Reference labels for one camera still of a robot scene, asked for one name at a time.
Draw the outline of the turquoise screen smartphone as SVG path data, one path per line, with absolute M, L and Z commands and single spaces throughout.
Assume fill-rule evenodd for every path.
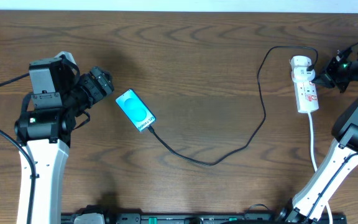
M 147 129 L 156 121 L 154 114 L 131 88 L 117 97 L 116 103 L 139 132 Z

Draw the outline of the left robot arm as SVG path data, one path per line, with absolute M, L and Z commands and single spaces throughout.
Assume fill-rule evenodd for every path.
M 60 223 L 62 185 L 71 133 L 85 115 L 113 91 L 110 73 L 93 67 L 81 74 L 69 52 L 29 65 L 32 91 L 15 122 L 21 158 L 18 223 Z

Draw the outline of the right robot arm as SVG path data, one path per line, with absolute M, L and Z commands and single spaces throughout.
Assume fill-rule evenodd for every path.
M 344 93 L 350 82 L 358 81 L 358 51 L 354 61 L 348 59 L 352 47 L 337 53 L 324 70 L 315 74 L 311 60 L 304 56 L 291 59 L 291 76 L 295 86 L 298 111 L 311 114 L 317 110 L 316 86 L 338 88 Z M 276 218 L 278 223 L 318 223 L 329 199 L 349 173 L 358 165 L 358 98 L 338 117 L 331 134 L 328 154 L 312 178 Z

